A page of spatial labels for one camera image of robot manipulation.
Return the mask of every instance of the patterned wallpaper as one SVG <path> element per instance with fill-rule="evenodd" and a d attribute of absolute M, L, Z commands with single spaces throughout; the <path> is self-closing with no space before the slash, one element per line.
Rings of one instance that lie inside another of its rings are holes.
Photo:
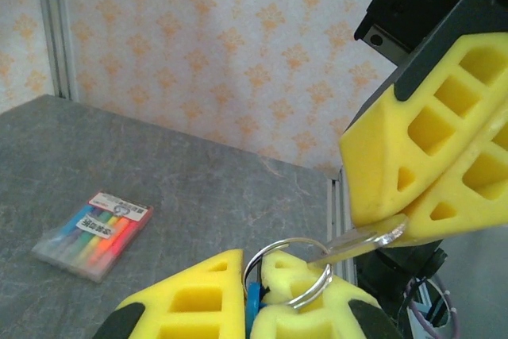
<path fill-rule="evenodd" d="M 0 113 L 53 94 L 40 0 L 0 0 Z"/>
<path fill-rule="evenodd" d="M 352 33 L 371 0 L 66 0 L 80 102 L 335 175 L 394 67 Z"/>

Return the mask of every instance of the highlighter pen pack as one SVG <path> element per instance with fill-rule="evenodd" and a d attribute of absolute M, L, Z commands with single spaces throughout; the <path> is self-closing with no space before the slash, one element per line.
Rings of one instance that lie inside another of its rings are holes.
<path fill-rule="evenodd" d="M 101 282 L 153 208 L 98 192 L 64 225 L 45 234 L 33 254 L 50 264 Z"/>

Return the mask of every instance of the key ring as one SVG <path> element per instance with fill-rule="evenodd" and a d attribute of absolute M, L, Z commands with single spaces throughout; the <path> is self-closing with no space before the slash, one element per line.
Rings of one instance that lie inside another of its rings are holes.
<path fill-rule="evenodd" d="M 269 244 L 262 248 L 258 253 L 254 255 L 254 257 L 248 262 L 247 266 L 245 267 L 244 274 L 242 277 L 242 286 L 244 288 L 244 295 L 245 298 L 247 298 L 247 278 L 252 269 L 263 259 L 263 256 L 267 256 L 268 254 L 280 250 L 282 248 L 287 248 L 289 244 L 295 243 L 295 242 L 303 242 L 306 244 L 312 244 L 314 246 L 319 247 L 321 251 L 323 251 L 325 254 L 329 254 L 328 248 L 326 248 L 321 242 L 313 240 L 312 238 L 306 238 L 306 237 L 292 237 L 287 238 L 285 240 L 276 241 L 272 244 Z M 305 293 L 299 295 L 298 297 L 295 297 L 289 301 L 283 302 L 283 305 L 293 307 L 294 309 L 298 310 L 302 307 L 308 305 L 309 303 L 313 302 L 321 293 L 326 289 L 328 284 L 332 282 L 333 279 L 333 268 L 331 264 L 327 264 L 325 266 L 325 269 L 323 270 L 322 274 L 319 276 L 319 278 L 316 280 L 314 285 L 312 285 Z"/>

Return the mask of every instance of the purple cable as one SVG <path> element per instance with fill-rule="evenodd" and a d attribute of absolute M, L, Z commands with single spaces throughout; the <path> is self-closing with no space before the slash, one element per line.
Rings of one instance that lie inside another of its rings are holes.
<path fill-rule="evenodd" d="M 444 284 L 441 281 L 441 278 L 439 276 L 435 275 L 434 279 L 436 280 L 437 286 L 441 289 L 441 295 L 444 298 L 444 301 L 446 302 L 446 305 L 448 307 L 448 311 L 450 312 L 450 315 L 452 317 L 453 321 L 453 335 L 452 339 L 459 339 L 460 337 L 460 331 L 459 331 L 459 320 L 457 318 L 457 312 L 456 309 L 453 307 L 452 299 L 450 298 L 450 292 L 446 290 Z M 406 294 L 409 294 L 411 290 L 411 284 L 413 280 L 411 280 L 407 286 L 406 286 Z M 437 333 L 434 328 L 423 318 L 423 315 L 420 311 L 418 311 L 418 308 L 416 307 L 416 303 L 414 303 L 413 299 L 410 300 L 409 308 L 411 311 L 413 311 L 414 316 L 418 320 L 418 323 L 420 323 L 421 327 L 433 338 L 433 339 L 444 339 L 439 333 Z"/>

